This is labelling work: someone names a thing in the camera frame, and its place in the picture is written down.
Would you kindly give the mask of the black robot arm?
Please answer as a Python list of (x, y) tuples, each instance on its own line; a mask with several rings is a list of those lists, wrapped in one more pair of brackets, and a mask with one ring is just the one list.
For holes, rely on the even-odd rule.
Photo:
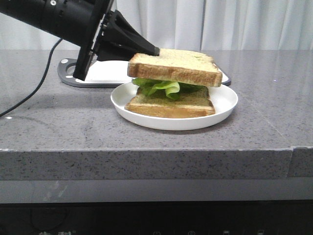
[(98, 61), (159, 55), (112, 5), (112, 0), (2, 0), (0, 11), (79, 46), (73, 76), (85, 80), (95, 55)]

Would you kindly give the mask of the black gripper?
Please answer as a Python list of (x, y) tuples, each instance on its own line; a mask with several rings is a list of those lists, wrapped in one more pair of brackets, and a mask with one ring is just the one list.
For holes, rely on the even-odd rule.
[(113, 3), (112, 0), (96, 0), (90, 8), (78, 11), (83, 33), (74, 78), (85, 80), (97, 51), (104, 18), (104, 42), (97, 51), (97, 61), (129, 61), (136, 53), (159, 55), (160, 49), (142, 37), (118, 10), (111, 11)]

